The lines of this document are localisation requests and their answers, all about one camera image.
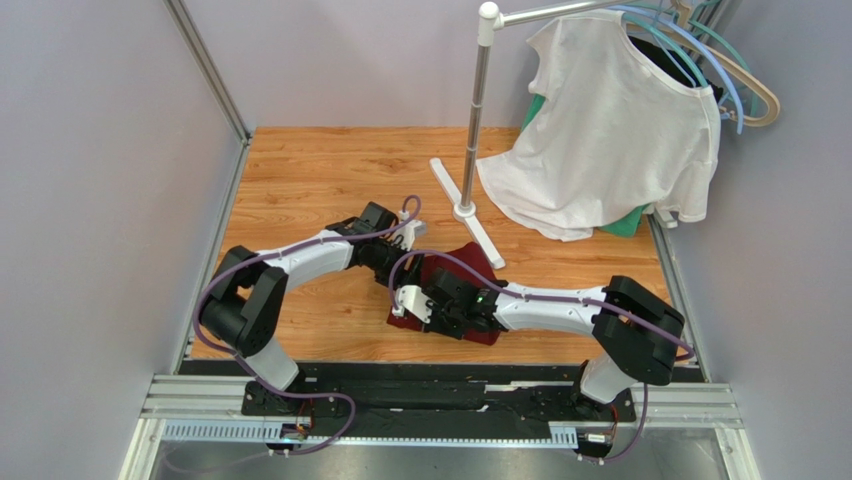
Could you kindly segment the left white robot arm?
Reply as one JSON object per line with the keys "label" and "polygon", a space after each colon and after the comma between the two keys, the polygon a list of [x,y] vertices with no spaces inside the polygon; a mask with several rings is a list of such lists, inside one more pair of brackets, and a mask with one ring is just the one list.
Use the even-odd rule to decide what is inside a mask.
{"label": "left white robot arm", "polygon": [[243,361],[259,380],[284,391],[299,375],[297,363],[275,338],[285,295],[353,267],[366,267],[378,283],[389,285],[393,265],[425,231],[416,211],[393,213],[370,202],[360,215],[289,246],[233,247],[196,304],[196,336],[207,345],[220,341],[222,350]]}

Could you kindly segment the dark red cloth napkin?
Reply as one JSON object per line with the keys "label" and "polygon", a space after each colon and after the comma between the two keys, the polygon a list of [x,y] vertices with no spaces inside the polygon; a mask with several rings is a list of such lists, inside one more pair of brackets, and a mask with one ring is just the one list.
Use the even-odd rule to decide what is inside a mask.
{"label": "dark red cloth napkin", "polygon": [[[500,280],[495,276],[494,270],[486,259],[481,247],[474,242],[469,242],[461,248],[449,252],[443,252],[439,255],[419,255],[424,256],[422,277],[418,284],[413,285],[419,286],[422,289],[428,277],[438,267],[452,271],[459,277],[469,280],[471,282],[475,282],[478,285],[487,287],[487,285],[484,283],[485,280],[489,280],[490,282],[501,287],[506,287],[508,285],[506,281]],[[421,328],[423,327],[423,323],[421,323],[417,318],[415,318],[411,314],[406,314],[404,317],[399,318],[389,313],[387,315],[386,323],[396,328],[426,333],[421,330]],[[497,340],[464,341],[491,346],[496,343]]]}

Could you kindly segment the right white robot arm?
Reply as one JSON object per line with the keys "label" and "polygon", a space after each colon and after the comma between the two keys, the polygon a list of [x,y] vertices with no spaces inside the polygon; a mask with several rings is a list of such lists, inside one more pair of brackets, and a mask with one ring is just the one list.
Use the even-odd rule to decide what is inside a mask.
{"label": "right white robot arm", "polygon": [[602,353],[575,382],[582,400],[609,404],[636,383],[665,386],[684,349],[683,316],[630,277],[581,290],[543,289],[514,282],[466,280],[437,268],[420,285],[394,295],[395,310],[428,331],[462,338],[468,331],[548,330],[593,338]]}

